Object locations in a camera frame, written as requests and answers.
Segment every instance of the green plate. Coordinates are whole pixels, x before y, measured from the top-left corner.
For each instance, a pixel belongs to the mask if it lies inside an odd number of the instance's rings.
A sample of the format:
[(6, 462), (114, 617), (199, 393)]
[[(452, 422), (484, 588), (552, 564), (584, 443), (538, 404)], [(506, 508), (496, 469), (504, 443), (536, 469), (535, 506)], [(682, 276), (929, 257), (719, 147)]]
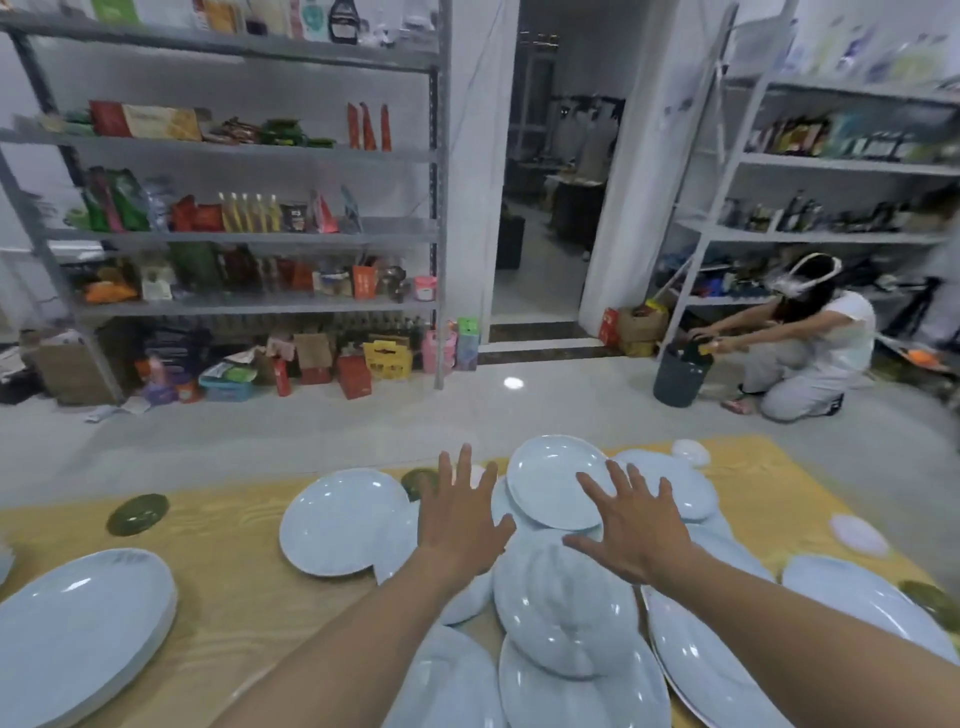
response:
[(400, 479), (400, 484), (407, 492), (407, 497), (416, 501), (420, 500), (420, 492), (423, 488), (437, 490), (437, 486), (440, 485), (440, 474), (434, 468), (414, 468)]
[(925, 609), (941, 627), (960, 634), (960, 607), (943, 590), (922, 581), (901, 581), (900, 591)]
[(133, 536), (153, 527), (170, 510), (167, 496), (149, 493), (131, 498), (107, 519), (107, 532), (112, 536)]

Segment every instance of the table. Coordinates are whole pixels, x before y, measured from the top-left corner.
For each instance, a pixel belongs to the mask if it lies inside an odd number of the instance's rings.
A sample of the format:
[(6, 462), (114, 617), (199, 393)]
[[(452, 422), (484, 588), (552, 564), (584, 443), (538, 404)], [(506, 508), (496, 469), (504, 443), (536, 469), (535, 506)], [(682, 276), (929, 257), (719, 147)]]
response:
[[(932, 582), (900, 554), (869, 559), (835, 542), (828, 520), (850, 511), (770, 440), (727, 437), (704, 444), (713, 458), (705, 472), (736, 538), (770, 570), (779, 572), (794, 554), (813, 551), (854, 561), (895, 584)], [(644, 447), (669, 451), (669, 444)], [(505, 471), (507, 458), (497, 463)], [(404, 471), (388, 472), (400, 477)], [(176, 492), (166, 518), (130, 538), (112, 537), (104, 528), (117, 499), (0, 512), (0, 530), (17, 552), (0, 598), (71, 559), (122, 546), (154, 551), (177, 581), (180, 605), (166, 643), (84, 728), (205, 728), (235, 692), (374, 588), (369, 572), (317, 579), (283, 558), (280, 519), (313, 479)], [(497, 660), (503, 631), (492, 606), (464, 631)], [(678, 700), (673, 703), (674, 726), (700, 725)]]

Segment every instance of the metal shelving unit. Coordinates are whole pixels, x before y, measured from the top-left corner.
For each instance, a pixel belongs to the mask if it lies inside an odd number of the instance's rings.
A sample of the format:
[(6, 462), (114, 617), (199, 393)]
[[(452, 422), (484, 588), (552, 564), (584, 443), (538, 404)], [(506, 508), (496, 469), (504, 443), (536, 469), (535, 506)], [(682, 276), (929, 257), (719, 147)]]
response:
[[(43, 68), (36, 59), (31, 36), (63, 38), (87, 42), (112, 43), (141, 48), (193, 51), (197, 53), (320, 63), (333, 66), (366, 68), (377, 71), (421, 74), (429, 90), (428, 149), (397, 149), (392, 152), (366, 152), (349, 148), (333, 149), (266, 145), (222, 145), (208, 142), (131, 139), (121, 137), (79, 136), (48, 133), (36, 124), (17, 120), (12, 130), (0, 130), (3, 144), (43, 144), (60, 148), (74, 180), (81, 183), (82, 166), (78, 154), (97, 150), (154, 150), (161, 153), (201, 153), (213, 156), (233, 155), (308, 158), (316, 161), (362, 164), (428, 164), (430, 217), (368, 218), (362, 234), (322, 233), (203, 233), (203, 232), (127, 232), (100, 233), (73, 230), (47, 230), (30, 198), (20, 188), (0, 147), (0, 184), (10, 198), (24, 230), (30, 237), (33, 253), (43, 264), (58, 296), (70, 313), (73, 326), (84, 337), (100, 373), (111, 393), (120, 401), (123, 393), (95, 335), (97, 321), (111, 317), (203, 316), (275, 313), (326, 313), (346, 311), (410, 311), (430, 314), (438, 330), (437, 389), (444, 388), (443, 353), (446, 339), (446, 211), (448, 189), (447, 130), (449, 129), (450, 50), (452, 0), (440, 0), (438, 51), (367, 48), (364, 46), (310, 42), (282, 37), (225, 36), (212, 32), (165, 28), (161, 26), (108, 25), (85, 18), (31, 12), (0, 12), (0, 32), (7, 33), (30, 79), (34, 94), (45, 113), (58, 111)], [(387, 297), (355, 301), (312, 295), (282, 293), (271, 295), (223, 294), (196, 296), (171, 302), (136, 302), (90, 306), (79, 300), (63, 274), (52, 241), (99, 240), (118, 246), (152, 246), (169, 242), (209, 241), (256, 245), (298, 245), (330, 250), (356, 250), (365, 247), (378, 251), (404, 250), (428, 246), (430, 274), (437, 277), (437, 300), (431, 303), (404, 301)]]
[[(711, 51), (712, 70), (705, 75), (701, 84), (695, 108), (700, 112), (699, 122), (691, 130), (687, 139), (687, 162), (683, 178), (674, 191), (673, 209), (666, 226), (665, 234), (674, 226), (695, 231), (699, 237), (693, 255), (677, 271), (665, 287), (671, 288), (677, 295), (677, 305), (666, 332), (665, 341), (672, 341), (680, 327), (684, 312), (690, 306), (720, 305), (758, 305), (767, 303), (772, 297), (699, 297), (692, 294), (693, 285), (701, 273), (707, 250), (713, 242), (739, 243), (807, 243), (807, 244), (859, 244), (859, 245), (918, 245), (930, 246), (946, 242), (948, 237), (941, 234), (923, 233), (834, 233), (834, 232), (750, 232), (734, 230), (720, 225), (720, 213), (724, 201), (737, 175), (749, 167), (773, 167), (784, 170), (821, 170), (839, 174), (883, 174), (904, 175), (919, 178), (960, 179), (960, 167), (936, 164), (903, 164), (888, 161), (870, 161), (861, 159), (809, 158), (784, 155), (769, 155), (746, 152), (747, 142), (756, 125), (761, 104), (771, 92), (789, 94), (793, 92), (828, 93), (841, 97), (874, 98), (899, 101), (904, 104), (941, 105), (960, 108), (960, 94), (922, 87), (904, 85), (859, 85), (846, 80), (791, 76), (776, 70), (776, 60), (785, 56), (791, 41), (791, 21), (797, 9), (798, 0), (787, 0), (783, 12), (776, 19), (777, 31), (773, 41), (764, 54), (762, 66), (766, 72), (754, 77), (725, 77), (722, 71), (722, 59), (734, 28), (735, 6), (731, 7), (723, 23), (720, 37)], [(724, 128), (724, 97), (728, 92), (749, 94), (745, 99), (742, 117), (737, 125), (731, 147), (727, 147), (727, 134)], [(708, 123), (711, 103), (715, 109), (716, 128)], [(709, 140), (716, 149), (708, 148)], [(694, 157), (713, 157), (717, 164), (718, 183), (708, 209), (698, 210), (681, 203), (684, 185), (690, 174)], [(682, 279), (680, 290), (674, 284)], [(895, 298), (897, 293), (870, 292), (868, 298), (883, 301)]]

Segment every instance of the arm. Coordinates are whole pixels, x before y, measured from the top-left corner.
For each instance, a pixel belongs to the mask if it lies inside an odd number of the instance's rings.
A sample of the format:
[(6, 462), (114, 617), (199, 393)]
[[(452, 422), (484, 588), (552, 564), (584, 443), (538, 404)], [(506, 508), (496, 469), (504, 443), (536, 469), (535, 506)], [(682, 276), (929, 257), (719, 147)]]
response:
[(797, 728), (956, 723), (960, 667), (714, 559), (690, 542), (666, 480), (653, 497), (634, 466), (629, 479), (612, 461), (608, 468), (615, 497), (577, 475), (600, 508), (604, 541), (564, 541), (622, 578), (680, 602), (724, 641)]
[(513, 517), (492, 522), (496, 465), (473, 490), (470, 456), (464, 445), (454, 485), (441, 454), (440, 488), (421, 494), (420, 545), (403, 568), (284, 658), (212, 728), (379, 728), (446, 603), (514, 533)]

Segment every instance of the bottle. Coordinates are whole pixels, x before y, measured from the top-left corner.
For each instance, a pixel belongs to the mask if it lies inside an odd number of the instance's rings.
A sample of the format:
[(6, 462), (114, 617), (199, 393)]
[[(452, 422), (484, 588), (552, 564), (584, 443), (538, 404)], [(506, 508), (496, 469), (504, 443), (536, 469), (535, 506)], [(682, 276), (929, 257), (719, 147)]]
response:
[(783, 211), (783, 217), (780, 218), (780, 225), (778, 230), (780, 232), (792, 232), (794, 227), (797, 225), (797, 221), (800, 216), (801, 207), (804, 205), (804, 191), (797, 190), (797, 194), (790, 201), (790, 204), (786, 206), (786, 210)]

